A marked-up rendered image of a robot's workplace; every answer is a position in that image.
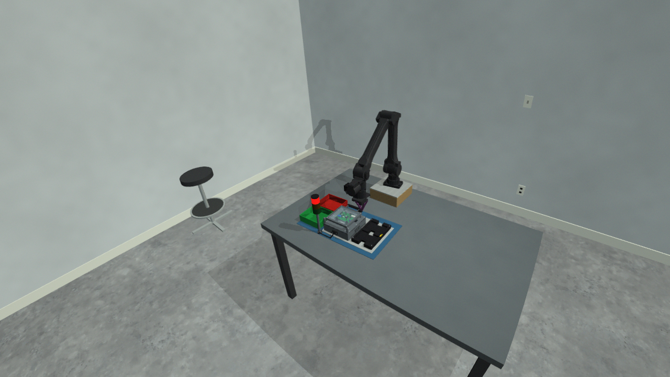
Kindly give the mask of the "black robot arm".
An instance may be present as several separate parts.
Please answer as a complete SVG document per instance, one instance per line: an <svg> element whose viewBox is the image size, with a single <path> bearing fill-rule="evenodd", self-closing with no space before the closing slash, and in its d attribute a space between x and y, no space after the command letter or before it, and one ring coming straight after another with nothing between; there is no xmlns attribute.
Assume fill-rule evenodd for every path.
<svg viewBox="0 0 670 377"><path fill-rule="evenodd" d="M397 135L400 114L391 110L382 110L378 113L376 121L378 122L375 132L368 143L361 159L355 164L353 169L353 178L351 182L344 185L346 194L358 198L358 192L366 189L366 181L370 176L370 167L388 130L388 156L384 160L383 172L388 173L388 178L383 182L384 186L399 189L403 185L399 175L401 172L400 161L397 158Z"/></svg>

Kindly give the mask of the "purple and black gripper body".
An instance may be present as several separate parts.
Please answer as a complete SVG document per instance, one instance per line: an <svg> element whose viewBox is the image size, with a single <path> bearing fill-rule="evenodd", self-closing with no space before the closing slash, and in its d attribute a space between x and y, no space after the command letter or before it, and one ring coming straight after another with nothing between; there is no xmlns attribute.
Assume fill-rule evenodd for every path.
<svg viewBox="0 0 670 377"><path fill-rule="evenodd" d="M358 202L359 205L363 205L367 202L367 197L370 196L370 193L366 193L366 189L358 192L358 198L352 198L353 202Z"/></svg>

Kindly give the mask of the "red bin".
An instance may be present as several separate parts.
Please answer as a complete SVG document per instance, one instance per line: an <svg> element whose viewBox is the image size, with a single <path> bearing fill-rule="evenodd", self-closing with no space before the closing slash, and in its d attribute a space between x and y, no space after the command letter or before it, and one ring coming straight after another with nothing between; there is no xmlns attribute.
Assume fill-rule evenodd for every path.
<svg viewBox="0 0 670 377"><path fill-rule="evenodd" d="M327 208L332 212L334 212L341 205L346 207L348 205L348 200L330 194L326 195L320 200L320 207Z"/></svg>

